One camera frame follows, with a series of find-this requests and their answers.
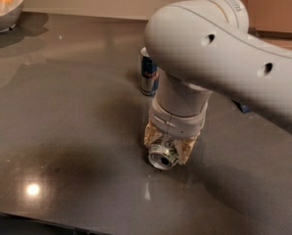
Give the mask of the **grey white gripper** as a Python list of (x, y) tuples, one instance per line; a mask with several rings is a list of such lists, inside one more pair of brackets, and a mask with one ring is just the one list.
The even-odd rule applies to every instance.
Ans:
[(192, 117), (179, 117), (177, 114), (167, 112), (158, 100), (154, 99), (149, 110), (150, 120), (144, 131), (144, 146), (149, 148), (164, 133), (176, 139), (173, 143), (177, 151), (177, 162), (185, 165), (196, 143), (196, 136), (205, 125), (207, 108), (208, 103), (204, 103), (198, 114)]

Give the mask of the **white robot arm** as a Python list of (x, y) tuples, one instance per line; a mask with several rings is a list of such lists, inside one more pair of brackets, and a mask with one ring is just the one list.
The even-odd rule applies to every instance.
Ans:
[(248, 32), (240, 0), (189, 0), (158, 10), (145, 28), (160, 69), (144, 144), (148, 160), (169, 170), (187, 162), (218, 92), (292, 134), (292, 51)]

